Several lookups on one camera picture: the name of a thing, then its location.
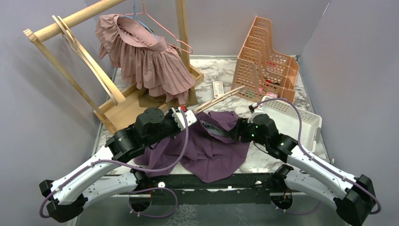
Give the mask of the purple garment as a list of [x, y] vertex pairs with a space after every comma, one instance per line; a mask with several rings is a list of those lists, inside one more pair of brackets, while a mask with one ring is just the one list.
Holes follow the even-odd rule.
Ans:
[[[181, 165], [201, 181], [210, 183], [232, 175], [246, 160], [249, 143], [234, 141], [227, 132], [237, 123], [239, 116], [234, 111], [197, 114], [198, 122], [189, 127], [186, 151]], [[174, 163], [182, 152], [185, 134], [167, 137], [143, 155], [134, 158], [134, 163], [153, 169], [149, 177], [168, 175], [172, 170], [163, 168]]]

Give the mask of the brown skirt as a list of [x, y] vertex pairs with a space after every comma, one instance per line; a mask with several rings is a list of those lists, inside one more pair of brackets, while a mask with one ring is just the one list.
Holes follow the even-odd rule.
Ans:
[[149, 94], [148, 89], [138, 89], [138, 102], [140, 107], [160, 107], [166, 104], [170, 107], [184, 106], [194, 106], [198, 104], [195, 88], [191, 87], [183, 93], [178, 95], [170, 95], [169, 93], [154, 97]]

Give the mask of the pink skirt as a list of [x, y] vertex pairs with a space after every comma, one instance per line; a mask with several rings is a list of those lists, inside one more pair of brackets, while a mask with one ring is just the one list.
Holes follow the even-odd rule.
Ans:
[[121, 69], [122, 80], [151, 96], [178, 95], [194, 87], [196, 79], [164, 37], [159, 41], [136, 20], [119, 14], [102, 15], [95, 28], [101, 43], [99, 57], [108, 56]]

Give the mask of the blue wire hanger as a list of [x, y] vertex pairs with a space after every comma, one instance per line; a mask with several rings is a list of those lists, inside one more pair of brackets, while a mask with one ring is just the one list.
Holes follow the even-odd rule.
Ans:
[[126, 18], [130, 18], [130, 19], [136, 20], [141, 26], [143, 26], [148, 32], [150, 32], [159, 41], [158, 36], [155, 35], [154, 32], [147, 25], [145, 25], [143, 22], [141, 22], [139, 20], [139, 16], [138, 16], [137, 11], [136, 11], [136, 0], [133, 0], [133, 14], [132, 14], [132, 16], [129, 16], [128, 14], [125, 14], [125, 15], [123, 15], [121, 17], [126, 17]]

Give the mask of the pink wire hanger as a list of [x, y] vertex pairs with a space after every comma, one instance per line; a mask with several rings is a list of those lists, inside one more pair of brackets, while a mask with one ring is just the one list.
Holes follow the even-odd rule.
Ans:
[[[176, 5], [176, 13], [177, 13], [177, 27], [179, 34], [176, 36], [173, 32], [171, 32], [167, 27], [164, 26], [165, 22], [159, 22], [159, 20], [156, 20], [156, 18], [152, 17], [151, 14], [148, 13], [146, 9], [146, 5], [144, 0], [141, 1], [142, 3], [142, 12], [137, 12], [139, 16], [139, 20], [141, 18], [141, 15], [146, 16], [150, 20], [152, 20], [157, 26], [159, 26], [161, 29], [164, 30], [164, 34], [162, 36], [165, 36], [166, 33], [172, 38], [170, 42], [166, 43], [174, 47], [175, 49], [179, 49], [181, 51], [181, 54], [183, 57], [189, 57], [189, 54], [193, 53], [192, 47], [188, 44], [188, 31], [187, 31], [187, 22], [186, 22], [186, 9], [185, 9], [185, 1], [184, 0], [175, 0], [175, 5]], [[161, 36], [160, 33], [154, 32], [155, 35], [158, 36], [158, 38]]]

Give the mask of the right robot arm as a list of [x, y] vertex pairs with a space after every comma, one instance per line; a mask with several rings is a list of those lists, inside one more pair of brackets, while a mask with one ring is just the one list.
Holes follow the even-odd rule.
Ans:
[[361, 226], [376, 205], [372, 180], [357, 177], [326, 163], [306, 150], [294, 138], [279, 133], [267, 114], [250, 119], [239, 118], [228, 131], [233, 140], [262, 145], [266, 153], [284, 164], [273, 174], [272, 187], [308, 194], [332, 207], [338, 216], [352, 226]]

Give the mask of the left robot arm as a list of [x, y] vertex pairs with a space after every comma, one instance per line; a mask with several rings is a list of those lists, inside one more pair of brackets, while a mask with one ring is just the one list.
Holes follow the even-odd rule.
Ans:
[[[64, 223], [108, 197], [127, 192], [143, 193], [148, 187], [144, 174], [150, 170], [130, 166], [129, 162], [144, 154], [146, 149], [154, 149], [161, 140], [181, 132], [186, 136], [182, 148], [182, 153], [185, 153], [189, 127], [197, 121], [194, 112], [182, 106], [168, 113], [159, 108], [146, 109], [137, 116], [135, 123], [118, 130], [95, 155], [74, 171], [58, 180], [40, 183], [40, 192], [44, 196], [40, 217]], [[103, 180], [103, 176], [120, 166], [130, 167], [131, 172]]]

